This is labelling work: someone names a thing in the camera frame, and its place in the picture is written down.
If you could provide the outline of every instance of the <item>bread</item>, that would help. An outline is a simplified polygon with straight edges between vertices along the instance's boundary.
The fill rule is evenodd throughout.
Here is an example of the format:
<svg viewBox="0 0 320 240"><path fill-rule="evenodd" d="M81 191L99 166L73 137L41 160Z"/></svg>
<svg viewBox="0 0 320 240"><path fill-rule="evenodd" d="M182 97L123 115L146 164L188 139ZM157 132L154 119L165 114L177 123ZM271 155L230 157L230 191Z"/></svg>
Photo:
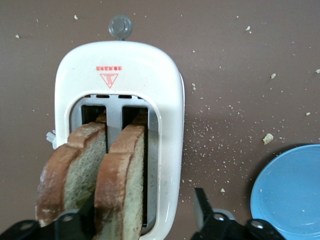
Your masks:
<svg viewBox="0 0 320 240"><path fill-rule="evenodd" d="M141 234L145 127L138 123L120 133L101 162L94 196L98 240L138 240Z"/></svg>
<svg viewBox="0 0 320 240"><path fill-rule="evenodd" d="M107 151L105 119L101 116L98 122L77 128L46 163L35 207L42 227L63 211L80 208L94 191L99 165Z"/></svg>

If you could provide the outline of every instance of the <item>blue plate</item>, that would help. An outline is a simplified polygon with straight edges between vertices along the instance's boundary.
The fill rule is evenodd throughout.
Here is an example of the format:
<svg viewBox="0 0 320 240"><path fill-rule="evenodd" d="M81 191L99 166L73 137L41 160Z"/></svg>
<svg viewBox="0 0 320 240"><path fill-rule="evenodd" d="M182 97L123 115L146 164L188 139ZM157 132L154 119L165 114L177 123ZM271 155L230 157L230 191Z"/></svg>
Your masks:
<svg viewBox="0 0 320 240"><path fill-rule="evenodd" d="M287 240L320 240L320 144L273 159L253 185L251 213Z"/></svg>

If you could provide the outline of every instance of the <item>red triangle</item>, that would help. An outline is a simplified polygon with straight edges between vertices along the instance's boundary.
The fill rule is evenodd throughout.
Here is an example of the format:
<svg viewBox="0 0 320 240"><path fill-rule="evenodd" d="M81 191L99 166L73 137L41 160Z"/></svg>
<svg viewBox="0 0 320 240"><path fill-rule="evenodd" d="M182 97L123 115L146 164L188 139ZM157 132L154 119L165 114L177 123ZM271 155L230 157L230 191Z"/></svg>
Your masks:
<svg viewBox="0 0 320 240"><path fill-rule="evenodd" d="M111 88L118 77L118 73L102 73L100 74L100 76L102 77L104 82L107 84L107 86Z"/></svg>

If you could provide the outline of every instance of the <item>table surface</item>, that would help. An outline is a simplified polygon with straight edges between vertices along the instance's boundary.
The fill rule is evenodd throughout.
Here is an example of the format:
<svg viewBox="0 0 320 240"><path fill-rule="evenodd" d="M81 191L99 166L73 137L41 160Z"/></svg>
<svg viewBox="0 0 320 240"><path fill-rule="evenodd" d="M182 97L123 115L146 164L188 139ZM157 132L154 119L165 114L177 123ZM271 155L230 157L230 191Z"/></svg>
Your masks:
<svg viewBox="0 0 320 240"><path fill-rule="evenodd" d="M166 239L196 231L194 187L244 223L263 167L320 141L319 9L318 0L2 0L0 232L34 218L53 152L46 133L55 128L61 59L77 46L112 40L108 23L117 14L133 22L129 41L166 52L184 80L180 192ZM267 145L266 134L274 136Z"/></svg>

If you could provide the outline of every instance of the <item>large bread crumb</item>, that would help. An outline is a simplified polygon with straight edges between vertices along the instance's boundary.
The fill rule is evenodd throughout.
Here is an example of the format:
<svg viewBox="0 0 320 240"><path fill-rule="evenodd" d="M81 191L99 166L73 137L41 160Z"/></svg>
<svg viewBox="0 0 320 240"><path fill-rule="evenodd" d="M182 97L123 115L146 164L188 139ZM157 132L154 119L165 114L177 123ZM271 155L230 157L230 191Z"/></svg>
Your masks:
<svg viewBox="0 0 320 240"><path fill-rule="evenodd" d="M274 136L272 134L268 133L267 135L265 135L265 137L264 137L264 139L262 139L262 141L264 142L264 145L267 145L273 139L274 139Z"/></svg>

